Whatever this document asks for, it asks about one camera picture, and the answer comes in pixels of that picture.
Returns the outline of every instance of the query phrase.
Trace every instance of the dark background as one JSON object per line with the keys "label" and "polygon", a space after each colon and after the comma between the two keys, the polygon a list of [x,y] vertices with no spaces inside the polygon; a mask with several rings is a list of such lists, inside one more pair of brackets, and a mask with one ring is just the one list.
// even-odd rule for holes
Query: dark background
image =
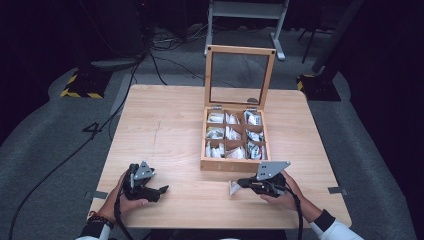
{"label": "dark background", "polygon": [[[146,21],[176,28],[184,38],[184,27],[206,20],[207,1],[180,0],[166,5],[166,0],[160,0],[156,2],[158,5],[152,5],[151,12],[143,15],[152,14],[144,22],[137,22],[139,19],[133,15],[130,4],[105,1],[99,7],[94,0],[83,2],[99,26],[98,31],[115,49],[126,53],[139,50],[140,46],[132,43],[143,38],[140,24]],[[292,5],[301,2],[292,0]],[[77,31],[63,24],[49,1],[15,0],[0,4],[0,143],[3,143],[21,120],[49,100],[50,84],[78,66],[78,61],[119,55],[104,44],[78,1],[63,2],[73,16],[67,20],[73,20]],[[170,11],[169,7],[179,10]],[[352,104],[406,197],[418,239],[423,237],[419,222],[424,215],[420,204],[424,175],[421,72],[424,47],[420,37],[424,29],[423,9],[423,4],[415,1],[364,1],[326,66],[340,71],[347,79]],[[289,7],[284,28],[303,27],[299,19],[304,19],[304,15],[304,8]],[[115,26],[113,19],[127,19],[123,16],[133,20],[116,21],[125,25]],[[77,43],[68,39],[68,30],[79,39]],[[114,38],[122,35],[127,38]]]}

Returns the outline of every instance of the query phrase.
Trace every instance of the black cable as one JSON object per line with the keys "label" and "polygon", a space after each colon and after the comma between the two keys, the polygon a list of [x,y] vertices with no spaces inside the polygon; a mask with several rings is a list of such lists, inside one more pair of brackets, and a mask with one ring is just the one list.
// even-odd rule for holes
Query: black cable
{"label": "black cable", "polygon": [[166,40],[170,40],[170,41],[168,41],[169,42],[169,45],[167,47],[159,47],[159,46],[156,46],[155,43],[153,43],[151,49],[153,49],[155,51],[170,51],[170,50],[175,50],[175,49],[179,48],[180,46],[182,46],[183,44],[192,43],[192,42],[195,42],[195,41],[199,40],[200,38],[205,38],[205,37],[206,36],[202,36],[202,37],[190,37],[190,38],[187,38],[187,41],[183,41],[183,40],[181,40],[179,38],[178,39],[172,38],[172,39],[160,40],[162,42],[165,42]]}
{"label": "black cable", "polygon": [[152,234],[152,231],[150,231],[142,240],[146,240],[150,237],[150,235]]}
{"label": "black cable", "polygon": [[150,56],[152,57],[153,64],[155,65],[156,73],[158,74],[160,81],[161,81],[164,85],[168,85],[165,81],[163,81],[162,77],[160,76],[159,69],[158,69],[158,66],[157,66],[157,64],[156,64],[155,57],[153,56],[153,54],[152,54],[152,52],[151,52],[150,50],[149,50],[149,53],[150,53]]}
{"label": "black cable", "polygon": [[296,205],[297,216],[299,217],[299,230],[297,232],[297,239],[301,240],[303,238],[303,215],[302,215],[302,207],[300,206],[299,197],[293,192],[290,185],[286,183],[288,187],[285,189],[293,196],[294,204]]}
{"label": "black cable", "polygon": [[202,80],[205,80],[204,78],[202,78],[202,77],[200,77],[200,76],[196,75],[195,73],[193,73],[193,72],[192,72],[192,71],[190,71],[187,67],[185,67],[184,65],[182,65],[182,64],[180,64],[180,63],[174,62],[174,61],[172,61],[172,60],[170,60],[170,59],[166,59],[166,58],[160,58],[160,57],[155,57],[155,58],[156,58],[156,59],[160,59],[160,60],[164,60],[164,61],[168,61],[168,62],[171,62],[171,63],[173,63],[173,64],[175,64],[175,65],[178,65],[178,66],[180,66],[180,67],[184,68],[187,72],[191,73],[191,75],[193,75],[194,77],[196,77],[196,78],[200,78],[200,79],[202,79]]}
{"label": "black cable", "polygon": [[[136,67],[133,69],[132,72],[132,76],[134,76],[135,70],[137,70],[138,66],[140,65],[141,61],[138,62],[138,64],[136,65]],[[61,163],[59,163],[56,167],[54,167],[46,176],[44,176],[30,191],[29,193],[25,196],[25,198],[22,200],[22,202],[19,204],[17,210],[15,211],[15,215],[13,216],[12,222],[10,223],[10,229],[9,229],[9,240],[13,239],[13,229],[15,227],[16,224],[16,220],[18,218],[19,212],[21,211],[22,207],[24,206],[24,204],[26,203],[26,201],[29,199],[29,197],[32,195],[32,193],[47,179],[49,178],[57,169],[59,169],[63,164],[67,163],[73,156],[75,156],[81,149],[83,149],[91,140],[94,139],[94,137],[102,131],[102,129],[108,124],[109,121],[111,121],[116,114],[118,114],[119,109],[124,105],[125,100],[127,99],[128,93],[129,93],[129,87],[127,89],[127,92],[125,94],[124,100],[121,102],[121,104],[119,105],[119,107],[117,108],[117,110],[112,114],[112,116],[110,116],[106,122],[103,123],[103,125],[101,125],[100,128],[98,128],[96,131],[94,131],[91,136],[80,146],[78,147],[74,152],[72,152],[67,158],[65,158],[65,160],[63,160]]]}
{"label": "black cable", "polygon": [[124,183],[127,178],[128,172],[129,172],[129,169],[125,172],[124,179],[122,179],[121,186],[119,187],[119,191],[116,194],[116,200],[113,207],[113,212],[115,215],[115,220],[118,223],[119,227],[121,228],[122,232],[124,233],[125,237],[127,237],[128,240],[133,240],[133,238],[131,237],[131,234],[128,232],[127,228],[125,227],[121,219],[121,196],[123,194],[122,189],[124,187]]}
{"label": "black cable", "polygon": [[[130,87],[132,86],[132,82],[133,82],[133,79],[135,79],[135,83],[138,83],[138,80],[137,80],[137,78],[135,77],[135,70],[133,69],[133,70],[131,70],[131,79],[130,79],[130,83],[129,83],[129,86],[128,86],[128,90],[130,89]],[[122,111],[122,109],[123,109],[124,107],[123,107],[123,105],[121,104],[120,105],[120,107],[118,107],[118,109],[116,110],[118,113],[120,112],[120,111]],[[113,140],[113,138],[112,138],[112,134],[111,134],[111,126],[112,126],[112,121],[113,121],[113,119],[114,119],[114,117],[112,117],[112,119],[109,121],[109,139],[110,139],[110,141],[112,141]]]}
{"label": "black cable", "polygon": [[[175,44],[177,44],[177,43],[181,43],[182,42],[182,40],[179,38],[179,37],[177,37],[177,36],[174,36],[173,38],[170,38],[169,37],[169,35],[168,35],[168,33],[154,33],[154,36],[157,36],[157,35],[159,35],[160,37],[159,37],[159,40],[157,40],[157,41],[152,41],[152,46],[150,46],[150,48],[151,49],[153,49],[153,50],[156,50],[156,51],[167,51],[167,50],[173,50],[173,49],[175,49],[175,48],[172,48]],[[167,42],[168,43],[168,46],[167,47],[161,47],[161,46],[156,46],[156,43],[165,43],[165,42]]]}

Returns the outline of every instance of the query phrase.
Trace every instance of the sleeve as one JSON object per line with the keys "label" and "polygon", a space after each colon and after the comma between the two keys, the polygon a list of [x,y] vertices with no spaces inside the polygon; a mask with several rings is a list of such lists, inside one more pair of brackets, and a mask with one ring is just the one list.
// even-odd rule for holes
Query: sleeve
{"label": "sleeve", "polygon": [[110,227],[102,222],[91,222],[87,224],[76,240],[107,240]]}
{"label": "sleeve", "polygon": [[327,210],[324,209],[321,216],[310,223],[312,230],[321,240],[360,240],[363,238],[350,230],[346,225],[337,221]]}

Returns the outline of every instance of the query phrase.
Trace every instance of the wooden box compartment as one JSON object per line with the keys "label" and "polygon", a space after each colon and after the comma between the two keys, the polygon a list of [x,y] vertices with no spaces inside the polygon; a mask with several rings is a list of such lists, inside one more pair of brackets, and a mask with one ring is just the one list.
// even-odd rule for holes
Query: wooden box compartment
{"label": "wooden box compartment", "polygon": [[[221,54],[224,56],[218,60],[221,63],[216,62],[215,58]],[[274,49],[208,46],[201,170],[255,173],[261,161],[271,160],[263,109],[274,58]],[[218,69],[212,67],[231,66],[229,63],[231,59],[246,62],[247,68],[252,65],[255,67],[257,62],[264,65],[262,73],[256,74],[256,70],[254,73],[261,77],[260,83],[256,89],[243,91],[243,94],[247,93],[246,96],[238,94],[227,96],[225,93],[228,92],[228,88],[213,86],[212,76],[215,80],[215,76],[219,77],[220,74],[217,72]],[[228,72],[230,71],[224,70],[217,82],[222,83],[222,78],[231,78],[227,76]]]}

